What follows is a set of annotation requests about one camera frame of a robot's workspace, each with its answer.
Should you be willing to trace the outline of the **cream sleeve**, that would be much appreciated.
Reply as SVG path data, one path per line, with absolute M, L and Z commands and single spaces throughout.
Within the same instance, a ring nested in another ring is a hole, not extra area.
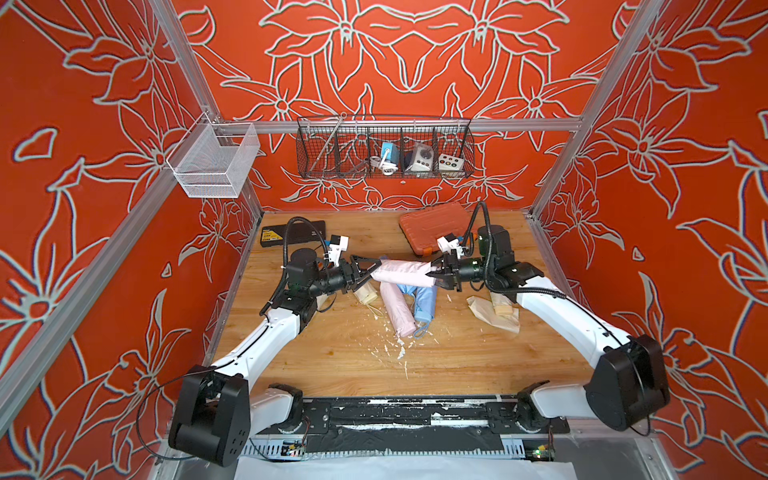
M 504 330 L 512 334 L 518 334 L 520 331 L 520 310 L 518 320 L 507 320 L 497 316 L 494 312 L 491 300 L 470 296 L 467 298 L 467 304 L 478 320 L 494 328 Z

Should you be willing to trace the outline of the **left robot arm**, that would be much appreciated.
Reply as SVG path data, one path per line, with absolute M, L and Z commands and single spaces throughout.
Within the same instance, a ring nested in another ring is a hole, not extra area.
M 382 265 L 375 258 L 343 258 L 344 236 L 317 241 L 318 249 L 295 251 L 284 243 L 281 276 L 259 312 L 261 323 L 223 358 L 182 376 L 168 445 L 185 459 L 227 467 L 253 435 L 272 427 L 293 433 L 304 424 L 301 390 L 272 384 L 257 397 L 251 392 L 277 354 L 318 313 L 319 297 L 358 291 Z

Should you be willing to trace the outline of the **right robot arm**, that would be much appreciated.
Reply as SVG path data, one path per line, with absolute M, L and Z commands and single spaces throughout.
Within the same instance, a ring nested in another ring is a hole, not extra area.
M 567 340 L 588 362 L 584 384 L 532 384 L 516 395 L 514 420 L 537 433 L 554 418 L 597 419 L 615 431 L 637 432 L 639 423 L 670 402 L 662 348 L 648 335 L 632 335 L 610 325 L 569 297 L 534 265 L 516 258 L 509 232 L 492 224 L 487 206 L 473 214 L 480 227 L 468 225 L 461 236 L 438 238 L 440 257 L 430 277 L 447 290 L 481 283 L 533 313 Z

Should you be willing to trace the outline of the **pink sleeved umbrella short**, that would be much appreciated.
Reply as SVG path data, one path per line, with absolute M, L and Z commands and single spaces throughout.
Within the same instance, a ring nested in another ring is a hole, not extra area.
M 432 271 L 428 262 L 383 259 L 372 273 L 372 278 L 380 283 L 432 287 L 436 283 L 436 279 L 430 276 Z

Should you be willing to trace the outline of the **cream sleeved umbrella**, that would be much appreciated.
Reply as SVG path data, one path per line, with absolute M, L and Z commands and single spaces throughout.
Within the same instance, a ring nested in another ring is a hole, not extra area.
M 371 282 L 367 282 L 354 291 L 358 302 L 364 306 L 371 305 L 378 297 L 378 291 Z

